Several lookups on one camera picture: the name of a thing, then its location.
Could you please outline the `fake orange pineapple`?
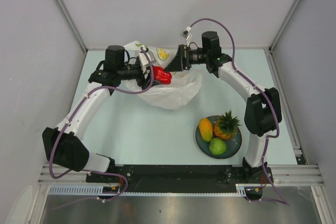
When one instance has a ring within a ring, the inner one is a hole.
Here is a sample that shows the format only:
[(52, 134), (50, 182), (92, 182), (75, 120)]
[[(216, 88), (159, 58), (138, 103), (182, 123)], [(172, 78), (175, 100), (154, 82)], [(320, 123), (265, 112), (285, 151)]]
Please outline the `fake orange pineapple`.
[(214, 135), (221, 140), (230, 140), (233, 138), (237, 131), (240, 124), (240, 120), (238, 117), (233, 117), (232, 111), (229, 110), (222, 114), (215, 122), (213, 127)]

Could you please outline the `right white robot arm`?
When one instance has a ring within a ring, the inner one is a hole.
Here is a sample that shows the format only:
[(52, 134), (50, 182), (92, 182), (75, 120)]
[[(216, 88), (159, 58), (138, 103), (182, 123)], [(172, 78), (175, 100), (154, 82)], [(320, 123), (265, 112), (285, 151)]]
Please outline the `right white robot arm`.
[(190, 49), (179, 45), (175, 56), (164, 68), (166, 72), (190, 70), (205, 64), (207, 71), (228, 83), (245, 101), (244, 123), (250, 132), (248, 151), (243, 158), (243, 179), (254, 183), (267, 176), (266, 151), (270, 132), (279, 131), (282, 120), (279, 92), (276, 88), (259, 87), (234, 64), (234, 57), (222, 52), (215, 31), (202, 33), (202, 47)]

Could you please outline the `fake red bell pepper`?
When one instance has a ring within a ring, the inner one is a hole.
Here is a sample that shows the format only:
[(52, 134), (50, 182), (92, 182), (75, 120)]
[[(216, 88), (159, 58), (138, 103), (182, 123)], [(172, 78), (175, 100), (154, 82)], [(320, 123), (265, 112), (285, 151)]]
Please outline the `fake red bell pepper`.
[(165, 72), (162, 67), (154, 66), (154, 80), (159, 84), (171, 84), (172, 74), (170, 72)]

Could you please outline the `fake orange green mango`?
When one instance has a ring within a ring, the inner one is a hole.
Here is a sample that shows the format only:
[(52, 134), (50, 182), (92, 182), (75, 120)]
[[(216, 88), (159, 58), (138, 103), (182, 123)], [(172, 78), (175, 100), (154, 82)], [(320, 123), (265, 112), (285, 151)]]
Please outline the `fake orange green mango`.
[(213, 125), (208, 118), (202, 118), (198, 128), (203, 141), (210, 142), (213, 139)]

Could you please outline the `dark blue ceramic plate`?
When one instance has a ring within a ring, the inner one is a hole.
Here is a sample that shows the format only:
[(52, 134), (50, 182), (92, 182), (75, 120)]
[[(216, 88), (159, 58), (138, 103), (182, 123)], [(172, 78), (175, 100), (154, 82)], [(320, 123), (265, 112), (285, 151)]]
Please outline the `dark blue ceramic plate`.
[(241, 126), (231, 110), (222, 115), (202, 118), (196, 128), (196, 144), (206, 155), (216, 159), (234, 156), (242, 145)]

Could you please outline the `fake green lime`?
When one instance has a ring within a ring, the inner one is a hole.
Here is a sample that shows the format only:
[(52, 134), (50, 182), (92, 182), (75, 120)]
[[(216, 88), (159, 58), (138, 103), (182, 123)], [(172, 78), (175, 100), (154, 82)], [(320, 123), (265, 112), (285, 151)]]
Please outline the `fake green lime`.
[(226, 143), (220, 138), (213, 138), (209, 144), (209, 151), (213, 155), (222, 155), (226, 152), (227, 146)]

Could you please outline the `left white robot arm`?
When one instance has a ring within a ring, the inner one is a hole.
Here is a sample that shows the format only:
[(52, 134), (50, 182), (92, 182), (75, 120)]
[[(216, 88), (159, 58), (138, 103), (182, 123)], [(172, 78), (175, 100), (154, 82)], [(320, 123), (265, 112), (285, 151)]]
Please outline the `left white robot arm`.
[(68, 172), (86, 171), (97, 173), (105, 182), (115, 178), (116, 169), (111, 166), (112, 159), (90, 152), (82, 143), (85, 131), (105, 101), (115, 91), (132, 94), (122, 90), (119, 85), (124, 80), (140, 82), (138, 94), (147, 92), (154, 83), (154, 66), (145, 45), (135, 63), (130, 63), (130, 54), (123, 46), (108, 46), (104, 60), (100, 61), (90, 75), (88, 85), (76, 106), (55, 127), (47, 127), (42, 133), (49, 173), (53, 179), (60, 179), (53, 171), (53, 165), (66, 168)]

